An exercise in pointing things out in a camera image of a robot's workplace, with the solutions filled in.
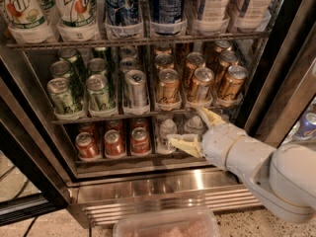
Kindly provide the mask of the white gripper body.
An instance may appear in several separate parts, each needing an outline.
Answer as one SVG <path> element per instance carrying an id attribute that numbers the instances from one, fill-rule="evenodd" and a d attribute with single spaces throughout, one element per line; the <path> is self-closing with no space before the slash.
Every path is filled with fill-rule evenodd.
<path id="1" fill-rule="evenodd" d="M 234 124 L 215 125 L 202 137 L 202 154 L 212 165 L 225 168 L 226 159 L 233 144 L 245 135 L 246 132 Z"/>

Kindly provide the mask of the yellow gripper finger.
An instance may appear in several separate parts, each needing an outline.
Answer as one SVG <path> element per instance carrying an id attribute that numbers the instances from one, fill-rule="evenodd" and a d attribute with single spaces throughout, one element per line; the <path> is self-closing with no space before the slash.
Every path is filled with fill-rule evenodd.
<path id="1" fill-rule="evenodd" d="M 225 123 L 225 120 L 220 115 L 205 107 L 196 108 L 196 111 L 208 128 Z"/>
<path id="2" fill-rule="evenodd" d="M 193 157 L 202 157 L 201 141 L 197 134 L 168 134 L 167 139 L 173 147 Z"/>

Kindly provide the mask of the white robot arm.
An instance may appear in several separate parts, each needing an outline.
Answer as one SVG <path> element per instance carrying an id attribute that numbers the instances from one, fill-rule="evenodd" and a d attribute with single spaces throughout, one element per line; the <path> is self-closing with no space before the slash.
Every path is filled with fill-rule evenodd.
<path id="1" fill-rule="evenodd" d="M 316 152 L 287 143 L 274 148 L 218 114 L 198 108 L 207 132 L 169 134 L 172 146 L 236 175 L 278 218 L 305 223 L 316 214 Z"/>

